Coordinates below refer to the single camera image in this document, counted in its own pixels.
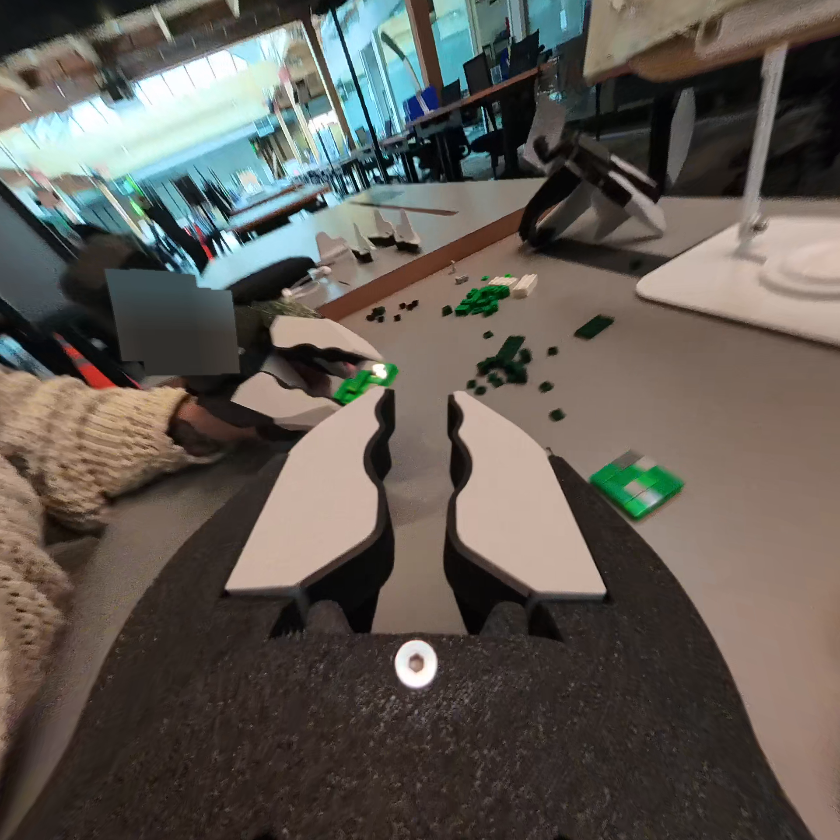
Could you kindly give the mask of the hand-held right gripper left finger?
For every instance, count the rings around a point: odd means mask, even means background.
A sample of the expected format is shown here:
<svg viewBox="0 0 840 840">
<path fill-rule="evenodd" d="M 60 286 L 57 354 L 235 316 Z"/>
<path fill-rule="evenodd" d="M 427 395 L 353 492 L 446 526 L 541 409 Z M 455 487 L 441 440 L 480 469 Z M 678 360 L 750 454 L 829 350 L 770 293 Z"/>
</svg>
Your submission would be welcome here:
<svg viewBox="0 0 840 840">
<path fill-rule="evenodd" d="M 384 479 L 392 466 L 395 393 L 375 387 L 307 433 L 290 451 L 224 592 L 279 599 L 276 629 L 335 602 L 351 629 L 372 629 L 394 566 Z"/>
</svg>

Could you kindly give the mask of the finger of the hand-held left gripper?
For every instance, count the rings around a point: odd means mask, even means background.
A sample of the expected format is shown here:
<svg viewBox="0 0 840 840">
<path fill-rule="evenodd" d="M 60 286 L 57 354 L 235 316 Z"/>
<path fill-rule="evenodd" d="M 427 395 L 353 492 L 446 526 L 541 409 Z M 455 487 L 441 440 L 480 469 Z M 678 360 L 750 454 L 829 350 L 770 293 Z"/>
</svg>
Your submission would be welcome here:
<svg viewBox="0 0 840 840">
<path fill-rule="evenodd" d="M 231 403 L 267 417 L 275 426 L 290 432 L 307 432 L 342 408 L 331 398 L 286 386 L 266 371 L 239 384 L 231 395 Z"/>
<path fill-rule="evenodd" d="M 381 363 L 384 358 L 366 339 L 325 318 L 278 316 L 269 326 L 272 346 L 280 355 L 325 363 Z"/>
</svg>

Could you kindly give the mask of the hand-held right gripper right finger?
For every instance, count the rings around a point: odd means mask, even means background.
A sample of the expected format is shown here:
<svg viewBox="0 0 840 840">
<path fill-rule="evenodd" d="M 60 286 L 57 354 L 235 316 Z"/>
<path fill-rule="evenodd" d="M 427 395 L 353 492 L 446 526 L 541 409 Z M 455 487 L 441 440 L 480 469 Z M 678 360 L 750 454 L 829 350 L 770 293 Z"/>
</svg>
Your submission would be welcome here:
<svg viewBox="0 0 840 840">
<path fill-rule="evenodd" d="M 602 603 L 607 588 L 556 467 L 520 426 L 467 392 L 448 396 L 445 577 L 468 634 L 500 604 L 526 621 L 548 604 Z"/>
</svg>

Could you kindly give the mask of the bright green lego base plate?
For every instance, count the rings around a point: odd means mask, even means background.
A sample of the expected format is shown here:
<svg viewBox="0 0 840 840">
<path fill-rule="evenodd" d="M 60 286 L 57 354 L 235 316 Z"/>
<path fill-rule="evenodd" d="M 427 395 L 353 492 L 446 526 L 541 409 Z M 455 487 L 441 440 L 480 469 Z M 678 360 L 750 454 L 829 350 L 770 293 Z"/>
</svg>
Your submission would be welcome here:
<svg viewBox="0 0 840 840">
<path fill-rule="evenodd" d="M 387 362 L 367 363 L 360 367 L 353 377 L 341 381 L 332 399 L 342 406 L 348 405 L 372 389 L 391 387 L 399 372 L 396 364 Z"/>
</svg>

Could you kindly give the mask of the person's left forearm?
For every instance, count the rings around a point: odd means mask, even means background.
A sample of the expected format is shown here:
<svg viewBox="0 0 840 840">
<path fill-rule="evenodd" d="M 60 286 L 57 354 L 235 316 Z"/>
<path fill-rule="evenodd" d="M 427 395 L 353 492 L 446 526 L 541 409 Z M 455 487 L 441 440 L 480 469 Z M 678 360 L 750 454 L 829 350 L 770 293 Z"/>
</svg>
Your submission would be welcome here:
<svg viewBox="0 0 840 840">
<path fill-rule="evenodd" d="M 3 480 L 22 479 L 45 514 L 72 531 L 100 530 L 112 499 L 206 462 L 169 435 L 182 390 L 97 391 L 5 367 L 1 379 Z"/>
</svg>

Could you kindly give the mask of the tiled green lego panel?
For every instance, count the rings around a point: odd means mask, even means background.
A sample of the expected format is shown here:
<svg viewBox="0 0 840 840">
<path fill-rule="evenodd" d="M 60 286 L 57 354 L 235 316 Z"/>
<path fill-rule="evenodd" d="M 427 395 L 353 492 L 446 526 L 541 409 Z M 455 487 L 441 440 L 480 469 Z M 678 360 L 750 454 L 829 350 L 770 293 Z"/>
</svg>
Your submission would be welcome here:
<svg viewBox="0 0 840 840">
<path fill-rule="evenodd" d="M 598 469 L 589 483 L 634 522 L 646 519 L 685 486 L 676 474 L 634 450 L 627 450 Z"/>
</svg>

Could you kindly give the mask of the pile of dark green lego pieces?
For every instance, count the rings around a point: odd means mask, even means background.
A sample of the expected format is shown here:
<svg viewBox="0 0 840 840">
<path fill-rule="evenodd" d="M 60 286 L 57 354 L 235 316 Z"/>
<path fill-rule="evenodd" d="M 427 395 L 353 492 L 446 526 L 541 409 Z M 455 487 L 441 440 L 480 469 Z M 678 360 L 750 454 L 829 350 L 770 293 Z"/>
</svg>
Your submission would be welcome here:
<svg viewBox="0 0 840 840">
<path fill-rule="evenodd" d="M 487 356 L 476 364 L 476 375 L 467 381 L 465 388 L 474 396 L 483 396 L 488 388 L 495 390 L 504 385 L 525 386 L 530 382 L 529 367 L 534 361 L 534 353 L 525 346 L 525 337 L 509 335 L 504 340 L 498 352 Z M 552 359 L 560 352 L 558 344 L 550 345 L 545 355 Z M 554 383 L 548 380 L 537 381 L 540 394 L 546 395 L 554 389 Z M 567 417 L 564 409 L 555 407 L 549 411 L 549 420 L 553 423 L 563 421 Z"/>
</svg>

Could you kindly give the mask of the pile of bright green lego bricks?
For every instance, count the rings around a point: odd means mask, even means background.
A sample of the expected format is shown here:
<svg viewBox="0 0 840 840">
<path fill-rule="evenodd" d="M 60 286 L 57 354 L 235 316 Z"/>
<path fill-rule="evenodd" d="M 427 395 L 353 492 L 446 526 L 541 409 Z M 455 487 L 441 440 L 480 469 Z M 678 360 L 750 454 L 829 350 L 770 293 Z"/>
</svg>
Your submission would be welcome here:
<svg viewBox="0 0 840 840">
<path fill-rule="evenodd" d="M 511 288 L 489 287 L 487 285 L 489 280 L 491 279 L 485 278 L 480 282 L 479 287 L 469 289 L 457 306 L 444 306 L 442 316 L 464 318 L 480 315 L 487 318 L 495 314 L 500 302 L 511 296 Z"/>
</svg>

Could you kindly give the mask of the lego instruction booklet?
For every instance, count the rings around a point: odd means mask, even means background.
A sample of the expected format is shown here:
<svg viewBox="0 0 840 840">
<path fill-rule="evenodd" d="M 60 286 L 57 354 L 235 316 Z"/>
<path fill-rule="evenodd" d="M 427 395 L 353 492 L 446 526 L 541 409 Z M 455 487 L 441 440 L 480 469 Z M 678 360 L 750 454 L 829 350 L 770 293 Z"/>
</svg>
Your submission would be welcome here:
<svg viewBox="0 0 840 840">
<path fill-rule="evenodd" d="M 838 1 L 593 1 L 583 74 L 676 81 L 838 32 Z"/>
</svg>

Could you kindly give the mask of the person's left hand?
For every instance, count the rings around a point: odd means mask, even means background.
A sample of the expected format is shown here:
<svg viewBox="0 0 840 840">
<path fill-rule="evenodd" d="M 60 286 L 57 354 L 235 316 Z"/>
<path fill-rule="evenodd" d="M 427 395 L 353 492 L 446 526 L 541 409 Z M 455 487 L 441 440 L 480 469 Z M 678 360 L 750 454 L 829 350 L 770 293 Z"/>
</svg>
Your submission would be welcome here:
<svg viewBox="0 0 840 840">
<path fill-rule="evenodd" d="M 175 445 L 195 458 L 215 456 L 227 448 L 258 438 L 255 429 L 225 423 L 199 406 L 190 395 L 174 411 L 167 434 Z"/>
</svg>

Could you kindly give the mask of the black mesh chair back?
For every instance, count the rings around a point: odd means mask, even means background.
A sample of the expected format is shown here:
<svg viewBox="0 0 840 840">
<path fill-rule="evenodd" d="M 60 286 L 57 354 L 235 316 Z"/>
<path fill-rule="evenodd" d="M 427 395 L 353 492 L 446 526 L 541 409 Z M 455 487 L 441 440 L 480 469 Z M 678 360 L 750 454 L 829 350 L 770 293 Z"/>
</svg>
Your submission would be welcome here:
<svg viewBox="0 0 840 840">
<path fill-rule="evenodd" d="M 317 267 L 314 260 L 305 256 L 282 259 L 237 280 L 227 290 L 236 306 L 274 301 L 281 297 L 283 290 L 301 280 L 309 280 L 310 270 Z"/>
</svg>

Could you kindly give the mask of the black monitor on stand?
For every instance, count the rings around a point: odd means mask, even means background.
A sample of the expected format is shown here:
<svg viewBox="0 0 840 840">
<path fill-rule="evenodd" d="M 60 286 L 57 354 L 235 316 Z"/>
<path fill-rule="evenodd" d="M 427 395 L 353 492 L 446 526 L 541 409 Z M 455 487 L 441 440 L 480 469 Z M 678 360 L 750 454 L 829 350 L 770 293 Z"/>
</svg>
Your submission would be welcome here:
<svg viewBox="0 0 840 840">
<path fill-rule="evenodd" d="M 119 360 L 116 335 L 70 302 L 60 278 L 75 249 L 2 184 L 2 340 L 54 375 L 90 385 L 140 387 Z"/>
</svg>

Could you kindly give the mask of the spare hand-held gripper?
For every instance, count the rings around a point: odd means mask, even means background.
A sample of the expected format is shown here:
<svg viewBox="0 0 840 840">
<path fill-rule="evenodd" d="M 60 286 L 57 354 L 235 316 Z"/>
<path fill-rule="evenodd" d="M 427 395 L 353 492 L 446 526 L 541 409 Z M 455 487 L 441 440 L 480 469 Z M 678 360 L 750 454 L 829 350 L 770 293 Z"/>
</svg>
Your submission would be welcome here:
<svg viewBox="0 0 840 840">
<path fill-rule="evenodd" d="M 596 240 L 630 219 L 653 235 L 665 233 L 665 213 L 658 204 L 662 188 L 599 141 L 574 133 L 552 145 L 546 135 L 535 135 L 526 152 L 527 161 L 540 164 L 546 177 L 522 212 L 522 243 L 533 249 L 547 246 L 588 210 L 595 215 Z"/>
</svg>

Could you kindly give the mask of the wooden pillar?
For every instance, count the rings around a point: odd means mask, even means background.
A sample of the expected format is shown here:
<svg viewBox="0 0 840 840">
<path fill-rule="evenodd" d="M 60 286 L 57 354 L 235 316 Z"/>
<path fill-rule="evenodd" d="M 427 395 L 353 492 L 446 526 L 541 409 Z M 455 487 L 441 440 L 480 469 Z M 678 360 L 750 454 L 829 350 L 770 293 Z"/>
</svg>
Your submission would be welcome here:
<svg viewBox="0 0 840 840">
<path fill-rule="evenodd" d="M 426 87 L 440 93 L 444 86 L 428 1 L 405 1 L 419 67 Z"/>
</svg>

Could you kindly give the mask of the white stand base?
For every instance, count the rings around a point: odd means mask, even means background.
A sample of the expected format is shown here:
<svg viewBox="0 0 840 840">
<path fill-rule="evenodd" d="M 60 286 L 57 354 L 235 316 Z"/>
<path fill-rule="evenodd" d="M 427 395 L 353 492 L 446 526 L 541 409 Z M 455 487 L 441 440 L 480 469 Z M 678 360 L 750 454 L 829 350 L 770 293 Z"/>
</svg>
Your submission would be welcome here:
<svg viewBox="0 0 840 840">
<path fill-rule="evenodd" d="M 738 225 L 647 274 L 653 303 L 838 347 L 837 217 L 766 217 L 761 187 L 781 91 L 786 43 L 767 49 Z"/>
</svg>

